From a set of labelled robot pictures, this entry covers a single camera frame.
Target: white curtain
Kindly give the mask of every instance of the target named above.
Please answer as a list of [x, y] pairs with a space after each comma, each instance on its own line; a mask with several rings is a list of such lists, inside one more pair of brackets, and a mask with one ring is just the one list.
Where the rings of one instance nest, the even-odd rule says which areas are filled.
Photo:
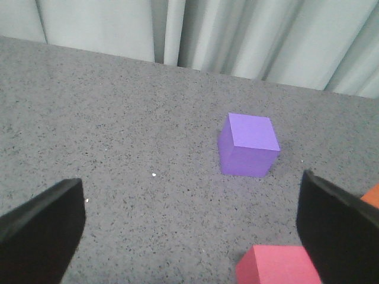
[[378, 0], [0, 0], [0, 34], [379, 98]]

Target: gray speckled table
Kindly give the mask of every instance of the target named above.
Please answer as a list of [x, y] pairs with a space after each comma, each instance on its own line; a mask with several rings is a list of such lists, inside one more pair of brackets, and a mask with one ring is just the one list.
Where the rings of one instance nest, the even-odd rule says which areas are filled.
[[[63, 283], [233, 283], [251, 245], [300, 244], [304, 169], [357, 195], [379, 181], [378, 102], [0, 37], [0, 214], [78, 176]], [[271, 118], [266, 177], [221, 175], [228, 112]]]

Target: red cube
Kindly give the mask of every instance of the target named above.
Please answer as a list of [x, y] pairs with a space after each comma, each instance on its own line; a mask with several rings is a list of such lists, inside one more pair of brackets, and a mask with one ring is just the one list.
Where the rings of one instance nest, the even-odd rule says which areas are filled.
[[252, 246], [236, 266], [238, 284], [321, 284], [304, 247]]

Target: purple cube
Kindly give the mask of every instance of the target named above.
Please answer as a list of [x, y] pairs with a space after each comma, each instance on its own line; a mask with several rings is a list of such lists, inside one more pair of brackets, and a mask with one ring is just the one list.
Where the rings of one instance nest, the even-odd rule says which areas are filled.
[[228, 114], [219, 136], [223, 174], [263, 177], [279, 152], [274, 128], [268, 117]]

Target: foam cube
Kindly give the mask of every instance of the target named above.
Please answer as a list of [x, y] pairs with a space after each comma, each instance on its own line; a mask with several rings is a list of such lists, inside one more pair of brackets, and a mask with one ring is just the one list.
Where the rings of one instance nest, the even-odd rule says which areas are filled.
[[252, 246], [236, 266], [238, 284], [321, 284], [304, 247]]
[[263, 177], [280, 148], [268, 117], [229, 113], [219, 136], [221, 172]]
[[371, 188], [361, 199], [379, 209], [379, 183]]

